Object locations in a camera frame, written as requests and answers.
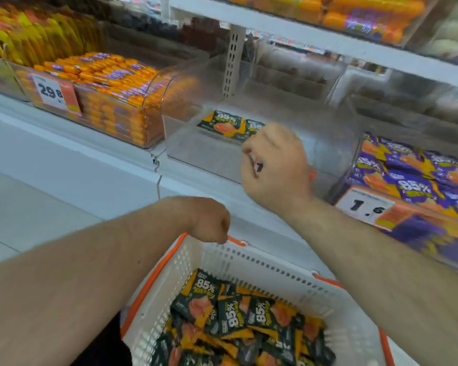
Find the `shopping basket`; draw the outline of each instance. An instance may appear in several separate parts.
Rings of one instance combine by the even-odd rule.
[[[134,366],[149,364],[170,304],[197,268],[322,317],[336,366],[394,365],[386,336],[339,283],[243,241],[229,238],[221,246],[184,234],[147,278],[122,326]]]

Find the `basket rim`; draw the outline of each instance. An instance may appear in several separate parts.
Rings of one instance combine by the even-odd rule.
[[[177,252],[178,248],[180,247],[180,245],[183,243],[183,241],[185,240],[187,236],[188,236],[188,233],[186,232],[181,234],[178,237],[175,245],[166,253],[166,255],[154,267],[153,271],[147,278],[146,282],[142,286],[141,290],[139,291],[138,295],[132,302],[132,305],[127,312],[127,316],[124,320],[124,323],[121,326],[121,338],[123,338],[124,335],[128,332],[129,327],[131,326],[132,322],[134,321],[134,318],[142,305],[142,302],[146,298],[147,294],[149,293],[149,290],[153,286],[159,274],[165,268],[166,264],[169,262],[171,257],[173,257],[173,255]],[[245,247],[247,245],[247,243],[244,240],[236,240],[231,236],[228,236],[227,240],[238,246]],[[321,280],[325,283],[340,287],[341,289],[345,290],[343,285],[341,285],[341,283],[336,280],[331,280],[331,279],[319,276],[315,272],[312,273],[312,276],[314,276],[314,278],[316,278],[317,280]],[[380,343],[381,343],[382,350],[383,350],[383,356],[385,358],[385,364],[387,366],[395,366],[395,361],[392,355],[392,351],[390,350],[390,344],[388,343],[387,334],[385,334],[385,332],[380,327],[378,327],[378,330],[379,330]]]

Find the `tiled floor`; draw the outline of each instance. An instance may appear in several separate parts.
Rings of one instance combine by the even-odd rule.
[[[100,221],[0,173],[0,261]]]

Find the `person's right arm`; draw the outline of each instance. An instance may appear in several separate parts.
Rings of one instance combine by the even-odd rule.
[[[263,162],[254,172],[249,153]],[[366,314],[421,366],[458,365],[458,273],[311,195],[300,140],[277,124],[243,145],[245,191],[311,246]]]

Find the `forearm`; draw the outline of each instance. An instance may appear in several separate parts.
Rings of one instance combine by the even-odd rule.
[[[127,303],[177,236],[170,200],[0,264],[0,364],[71,363]]]
[[[322,201],[285,219],[421,366],[458,364],[458,273]]]

